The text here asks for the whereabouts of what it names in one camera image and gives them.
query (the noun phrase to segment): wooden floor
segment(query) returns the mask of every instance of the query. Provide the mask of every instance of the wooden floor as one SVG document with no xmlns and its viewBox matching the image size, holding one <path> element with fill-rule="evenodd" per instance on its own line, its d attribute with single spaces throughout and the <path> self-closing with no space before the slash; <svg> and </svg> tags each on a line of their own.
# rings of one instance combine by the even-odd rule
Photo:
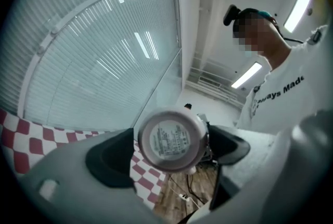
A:
<svg viewBox="0 0 333 224">
<path fill-rule="evenodd" d="M 212 198 L 217 172 L 211 165 L 200 164 L 196 168 L 197 172 L 193 175 L 193 183 L 191 185 L 192 190 L 198 197 L 202 197 L 203 202 L 206 203 Z M 170 176 L 178 185 L 169 179 Z M 189 193 L 184 173 L 167 175 L 153 210 L 155 214 L 169 223 L 178 223 L 188 214 L 198 209 L 193 202 L 185 202 L 180 199 L 171 188 L 178 194 L 186 193 L 199 206 L 203 205 L 202 202 Z"/>
</svg>

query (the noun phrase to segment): label on container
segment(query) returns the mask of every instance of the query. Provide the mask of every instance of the label on container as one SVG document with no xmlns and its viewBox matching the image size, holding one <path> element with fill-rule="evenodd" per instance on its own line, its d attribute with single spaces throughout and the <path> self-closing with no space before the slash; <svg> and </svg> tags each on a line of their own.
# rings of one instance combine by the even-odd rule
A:
<svg viewBox="0 0 333 224">
<path fill-rule="evenodd" d="M 188 131 L 174 120 L 158 123 L 150 134 L 150 146 L 153 152 L 164 160 L 180 159 L 188 152 L 189 145 Z"/>
</svg>

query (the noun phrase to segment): checkered fabric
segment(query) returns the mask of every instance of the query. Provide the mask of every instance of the checkered fabric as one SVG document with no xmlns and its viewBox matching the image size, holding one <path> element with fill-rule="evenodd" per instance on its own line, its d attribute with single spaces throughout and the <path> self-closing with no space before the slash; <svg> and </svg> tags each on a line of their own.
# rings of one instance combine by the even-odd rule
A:
<svg viewBox="0 0 333 224">
<path fill-rule="evenodd" d="M 4 155 L 17 177 L 27 173 L 39 160 L 66 143 L 85 140 L 105 131 L 79 131 L 53 128 L 21 119 L 0 109 L 0 134 Z M 130 175 L 137 195 L 151 209 L 161 191 L 165 174 L 144 160 L 134 141 Z"/>
</svg>

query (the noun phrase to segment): cylindrical container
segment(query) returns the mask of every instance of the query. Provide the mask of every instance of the cylindrical container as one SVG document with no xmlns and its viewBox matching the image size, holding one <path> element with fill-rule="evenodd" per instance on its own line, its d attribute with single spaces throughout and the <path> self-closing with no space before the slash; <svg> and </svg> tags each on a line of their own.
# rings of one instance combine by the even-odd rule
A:
<svg viewBox="0 0 333 224">
<path fill-rule="evenodd" d="M 138 132 L 139 148 L 153 167 L 168 173 L 194 167 L 207 146 L 205 123 L 185 107 L 164 107 L 149 114 Z"/>
</svg>

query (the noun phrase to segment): white wall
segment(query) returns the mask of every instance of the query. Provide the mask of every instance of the white wall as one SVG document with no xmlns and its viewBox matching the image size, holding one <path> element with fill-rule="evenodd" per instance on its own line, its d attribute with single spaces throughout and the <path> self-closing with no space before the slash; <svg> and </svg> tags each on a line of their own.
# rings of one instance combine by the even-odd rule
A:
<svg viewBox="0 0 333 224">
<path fill-rule="evenodd" d="M 238 108 L 187 87 L 179 96 L 177 106 L 184 106 L 188 103 L 192 104 L 192 111 L 195 114 L 204 113 L 212 125 L 233 127 L 233 121 L 237 121 L 240 115 Z"/>
<path fill-rule="evenodd" d="M 189 75 L 196 48 L 200 0 L 179 0 L 182 36 L 183 87 Z"/>
</svg>

